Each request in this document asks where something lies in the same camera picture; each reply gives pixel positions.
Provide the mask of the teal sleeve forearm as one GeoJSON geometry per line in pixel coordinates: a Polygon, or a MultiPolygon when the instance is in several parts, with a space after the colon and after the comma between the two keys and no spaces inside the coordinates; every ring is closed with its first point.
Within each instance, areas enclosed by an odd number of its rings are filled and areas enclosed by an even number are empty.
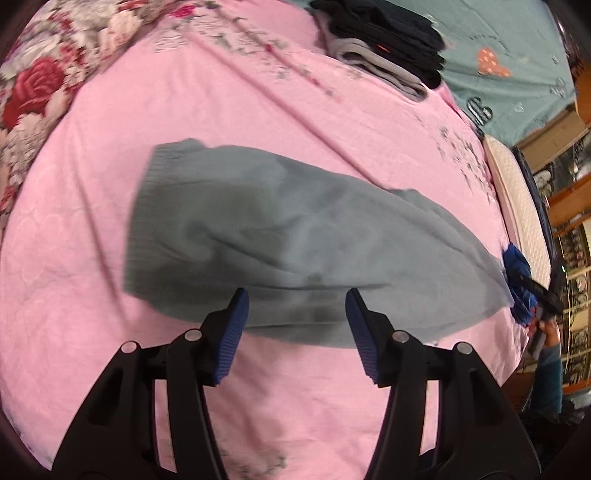
{"type": "Polygon", "coordinates": [[[540,352],[530,397],[530,408],[548,415],[559,415],[563,401],[561,346],[544,347],[540,352]]]}

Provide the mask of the person right hand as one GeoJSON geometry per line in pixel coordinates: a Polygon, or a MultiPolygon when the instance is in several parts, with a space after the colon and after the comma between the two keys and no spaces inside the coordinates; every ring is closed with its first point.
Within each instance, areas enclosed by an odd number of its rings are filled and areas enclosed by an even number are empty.
{"type": "Polygon", "coordinates": [[[533,338],[538,331],[541,331],[546,335],[543,344],[544,348],[552,348],[556,345],[561,345],[560,327],[555,318],[546,321],[534,319],[528,327],[528,336],[533,338]]]}

